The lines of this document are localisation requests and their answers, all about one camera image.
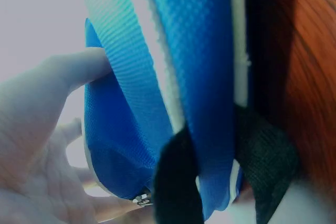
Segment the blue backpack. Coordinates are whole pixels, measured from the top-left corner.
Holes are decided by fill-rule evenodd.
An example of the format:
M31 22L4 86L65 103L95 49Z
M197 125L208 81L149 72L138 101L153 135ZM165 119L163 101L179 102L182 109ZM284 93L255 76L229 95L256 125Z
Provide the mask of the blue backpack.
M243 176L234 103L248 103L244 0L86 3L86 45L103 47L113 70L85 90L86 154L99 185L151 204L162 150L187 129L204 220L225 210Z

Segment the textured fabric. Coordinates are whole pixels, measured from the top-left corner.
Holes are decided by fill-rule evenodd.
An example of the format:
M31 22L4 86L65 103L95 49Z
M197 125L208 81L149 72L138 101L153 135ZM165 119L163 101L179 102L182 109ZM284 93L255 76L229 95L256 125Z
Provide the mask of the textured fabric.
M257 224L267 224L299 167L286 134L251 111L236 107L236 158L256 201Z
M119 197L151 187L172 137L153 61L131 0L86 0L87 36L106 50L113 74L86 88L86 141L99 181ZM207 219L230 202L233 39L230 0L155 0L195 146ZM88 46L96 46L87 39ZM236 188L239 188L241 173Z

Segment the finger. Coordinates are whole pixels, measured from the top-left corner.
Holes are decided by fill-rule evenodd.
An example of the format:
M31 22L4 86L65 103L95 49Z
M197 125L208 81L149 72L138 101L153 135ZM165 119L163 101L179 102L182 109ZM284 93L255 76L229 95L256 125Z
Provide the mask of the finger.
M110 220L124 215L129 211L139 209L140 207L127 199L118 197L92 197L89 196L92 205L96 211L96 219L99 222Z
M77 168L73 167L75 173L77 174L79 180L81 181L84 188L89 188L97 185L94 175L88 168Z
M80 136L82 136L81 119L75 118L71 123L57 126L51 138L57 141L63 139L69 145Z
M110 71L101 48L51 57L39 67L0 85L0 138L20 160L45 144L53 132L67 95L76 87Z
M152 207L143 207L103 222L103 224L155 224L153 209Z

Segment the brown wood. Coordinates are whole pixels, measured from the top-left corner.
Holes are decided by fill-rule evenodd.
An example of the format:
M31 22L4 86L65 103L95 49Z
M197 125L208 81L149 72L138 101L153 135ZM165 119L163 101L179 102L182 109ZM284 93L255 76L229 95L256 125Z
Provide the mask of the brown wood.
M246 0L255 105L336 198L336 0Z

